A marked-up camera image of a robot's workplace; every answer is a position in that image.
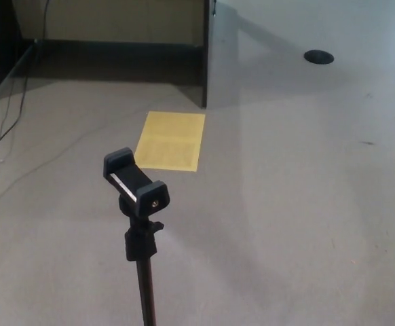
yellow paper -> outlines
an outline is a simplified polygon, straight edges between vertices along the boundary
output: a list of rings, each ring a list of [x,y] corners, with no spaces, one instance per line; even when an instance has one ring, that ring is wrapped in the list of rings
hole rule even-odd
[[[205,115],[148,113],[135,153],[141,168],[197,171]]]

cable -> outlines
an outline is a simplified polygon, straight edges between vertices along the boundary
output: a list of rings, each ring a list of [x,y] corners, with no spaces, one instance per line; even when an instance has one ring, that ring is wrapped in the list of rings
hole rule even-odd
[[[47,30],[47,13],[48,13],[48,6],[49,5],[50,5],[50,0],[47,0],[47,2],[45,3],[44,11],[43,11],[43,28],[42,28],[41,44],[40,44],[39,49],[37,51],[37,55],[36,55],[34,62],[37,62],[41,57],[42,46],[43,46],[43,42],[45,41],[46,30]],[[16,42],[16,58],[18,59],[18,42]],[[22,87],[22,96],[21,96],[21,101],[20,101],[20,108],[19,108],[19,112],[18,112],[18,117],[15,119],[15,122],[3,134],[1,134],[3,132],[3,125],[6,121],[7,115],[9,113],[10,99],[12,97],[12,92],[14,90],[15,81],[13,81],[13,83],[12,83],[9,98],[7,100],[7,108],[6,108],[5,117],[3,118],[2,122],[1,122],[1,126],[0,126],[0,142],[7,136],[7,134],[9,134],[12,131],[12,129],[15,128],[15,126],[18,124],[18,122],[21,119],[22,111],[24,108],[24,101],[26,99],[27,84],[29,82],[29,75],[30,75],[30,71],[31,71],[32,67],[33,67],[33,62],[27,68],[27,72],[26,72],[26,75],[24,78],[24,84]]]

wall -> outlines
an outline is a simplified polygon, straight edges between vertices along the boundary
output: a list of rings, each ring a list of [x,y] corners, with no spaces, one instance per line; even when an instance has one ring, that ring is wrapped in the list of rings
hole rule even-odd
[[[46,0],[13,0],[25,38],[42,37]],[[47,39],[203,44],[204,0],[50,0]]]

desk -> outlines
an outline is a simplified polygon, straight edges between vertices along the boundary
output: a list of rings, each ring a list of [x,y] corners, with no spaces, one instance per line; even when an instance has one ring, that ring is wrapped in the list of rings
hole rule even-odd
[[[32,77],[198,86],[198,104],[206,107],[213,1],[51,0],[45,40],[49,50],[41,63],[62,69],[41,67]],[[44,5],[45,0],[0,0],[0,85],[16,59],[41,38]],[[68,69],[75,66],[73,56],[82,62],[78,71]],[[98,66],[92,69],[95,58]],[[101,69],[102,61],[106,69]],[[112,62],[120,68],[114,69]],[[100,71],[107,74],[100,76]]]

tripod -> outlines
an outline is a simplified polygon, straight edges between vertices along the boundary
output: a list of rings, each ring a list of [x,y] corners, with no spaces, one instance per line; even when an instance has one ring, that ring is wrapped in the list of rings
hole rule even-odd
[[[127,260],[137,264],[143,323],[156,326],[151,257],[157,253],[154,234],[164,225],[149,221],[149,216],[169,205],[168,187],[161,181],[152,182],[136,165],[129,148],[104,158],[103,175],[120,193],[119,208],[130,218],[130,229],[125,233],[125,252]]]
[[[145,326],[156,326],[151,257],[157,253],[154,233],[162,230],[164,225],[151,222],[148,217],[138,218],[122,196],[119,196],[119,207],[130,218],[130,229],[125,233],[125,251],[127,260],[135,261],[137,265],[143,323]]]

